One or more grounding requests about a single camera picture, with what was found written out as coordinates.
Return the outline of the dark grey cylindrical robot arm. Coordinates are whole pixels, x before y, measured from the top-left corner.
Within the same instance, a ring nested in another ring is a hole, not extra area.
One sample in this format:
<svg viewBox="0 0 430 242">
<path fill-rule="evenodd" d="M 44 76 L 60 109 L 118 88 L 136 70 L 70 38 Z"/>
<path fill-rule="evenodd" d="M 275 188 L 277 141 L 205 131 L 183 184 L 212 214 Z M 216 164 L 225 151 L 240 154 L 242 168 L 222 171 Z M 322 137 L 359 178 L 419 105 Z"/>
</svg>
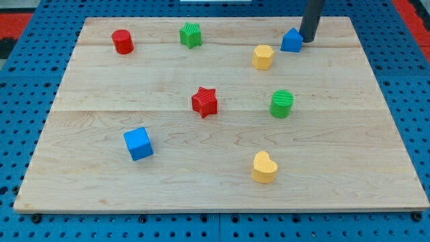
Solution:
<svg viewBox="0 0 430 242">
<path fill-rule="evenodd" d="M 303 43 L 314 40 L 324 6 L 325 0 L 307 1 L 299 30 L 299 34 L 303 37 Z"/>
</svg>

